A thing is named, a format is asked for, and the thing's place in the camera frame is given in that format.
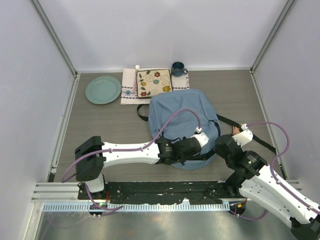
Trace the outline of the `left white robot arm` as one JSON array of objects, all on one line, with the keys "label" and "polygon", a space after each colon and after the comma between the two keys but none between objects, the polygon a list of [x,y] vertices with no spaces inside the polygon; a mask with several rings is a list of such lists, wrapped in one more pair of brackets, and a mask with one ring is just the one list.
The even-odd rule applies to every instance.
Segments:
[{"label": "left white robot arm", "polygon": [[185,163],[199,154],[209,139],[204,133],[182,138],[176,142],[160,137],[149,143],[113,144],[101,142],[93,151],[83,153],[76,160],[75,177],[78,182],[87,184],[89,194],[100,200],[107,192],[102,169],[124,164],[163,164]]}]

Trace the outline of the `blue student backpack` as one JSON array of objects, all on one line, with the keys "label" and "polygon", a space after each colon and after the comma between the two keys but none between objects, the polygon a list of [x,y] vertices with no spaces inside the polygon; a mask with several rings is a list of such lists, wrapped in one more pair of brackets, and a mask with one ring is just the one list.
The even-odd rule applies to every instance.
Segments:
[{"label": "blue student backpack", "polygon": [[237,123],[222,115],[216,114],[212,104],[199,89],[181,89],[160,93],[153,96],[149,102],[148,116],[138,114],[148,122],[151,136],[154,138],[161,128],[160,136],[169,140],[189,138],[195,133],[196,127],[201,124],[202,132],[209,137],[209,142],[201,150],[202,160],[187,161],[185,165],[173,164],[181,170],[195,170],[207,166],[215,158],[215,140],[222,131],[220,122],[230,126]]}]

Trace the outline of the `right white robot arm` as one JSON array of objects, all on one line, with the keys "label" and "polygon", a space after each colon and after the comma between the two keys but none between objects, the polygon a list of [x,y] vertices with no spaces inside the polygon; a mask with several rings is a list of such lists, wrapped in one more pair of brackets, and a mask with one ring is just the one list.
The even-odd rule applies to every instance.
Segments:
[{"label": "right white robot arm", "polygon": [[215,152],[232,169],[226,193],[241,195],[275,215],[298,240],[320,238],[320,205],[296,190],[254,151],[244,151],[241,141],[228,134],[215,140]]}]

